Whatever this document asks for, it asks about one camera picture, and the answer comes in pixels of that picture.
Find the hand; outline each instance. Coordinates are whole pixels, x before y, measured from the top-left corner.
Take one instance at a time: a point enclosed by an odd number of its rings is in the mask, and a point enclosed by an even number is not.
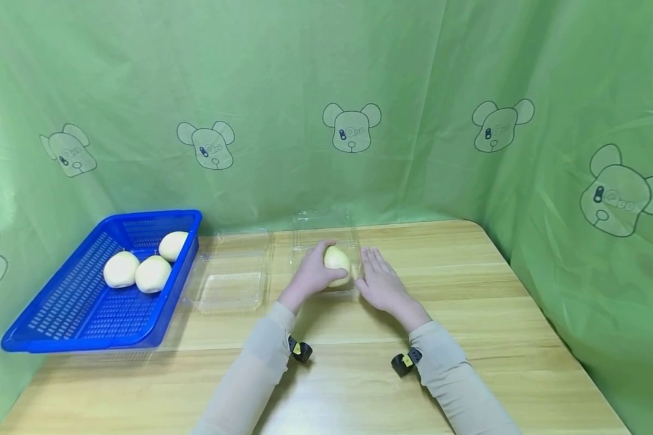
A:
[[[348,275],[346,269],[328,269],[325,266],[325,251],[327,247],[335,244],[334,240],[322,240],[305,254],[293,280],[282,291],[278,302],[297,314],[308,297],[321,292],[333,281]]]
[[[356,287],[369,304],[389,312],[408,333],[431,321],[426,309],[406,291],[394,268],[377,248],[363,248],[360,256],[363,278],[356,280]]]

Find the plastic container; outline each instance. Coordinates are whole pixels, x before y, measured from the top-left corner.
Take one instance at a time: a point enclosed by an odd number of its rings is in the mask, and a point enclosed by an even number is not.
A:
[[[211,315],[241,315],[264,306],[271,233],[218,234],[200,248],[185,298]]]
[[[301,211],[293,218],[293,251],[290,266],[293,274],[300,266],[305,253],[323,239],[336,241],[336,247],[351,261],[351,280],[336,288],[327,288],[319,296],[357,297],[354,277],[360,275],[360,240],[353,214],[344,209]]]
[[[101,221],[2,337],[7,352],[61,353],[147,349],[160,345],[198,251],[198,210],[120,214]],[[186,231],[164,289],[112,289],[103,266],[126,250],[141,261],[165,235]]]

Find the left hand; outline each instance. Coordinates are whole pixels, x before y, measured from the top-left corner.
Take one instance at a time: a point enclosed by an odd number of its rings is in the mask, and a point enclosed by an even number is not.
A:
[[[305,254],[293,280],[281,293],[278,302],[297,313],[308,297],[321,292],[333,281],[348,275],[345,269],[328,269],[325,266],[325,251],[335,244],[334,240],[322,240]]]

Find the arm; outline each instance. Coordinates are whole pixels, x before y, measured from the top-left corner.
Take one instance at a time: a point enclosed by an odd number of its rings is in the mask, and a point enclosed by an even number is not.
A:
[[[220,381],[192,435],[252,433],[287,369],[287,338],[294,324],[295,315],[290,310],[278,302],[273,304]]]
[[[415,301],[377,249],[363,249],[364,279],[357,281],[363,297],[389,312],[421,351],[421,384],[438,401],[456,435],[519,435],[521,432],[493,397],[458,343]]]
[[[220,381],[192,435],[249,435],[261,417],[290,358],[288,337],[295,315],[309,296],[344,278],[344,269],[326,269],[321,242],[300,264],[271,311],[259,320],[239,357]]]

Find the right hand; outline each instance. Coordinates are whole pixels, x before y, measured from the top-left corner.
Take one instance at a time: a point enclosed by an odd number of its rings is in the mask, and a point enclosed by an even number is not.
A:
[[[360,256],[363,278],[356,280],[356,287],[369,304],[389,312],[409,333],[431,321],[426,309],[406,291],[404,283],[380,250],[363,248]]]

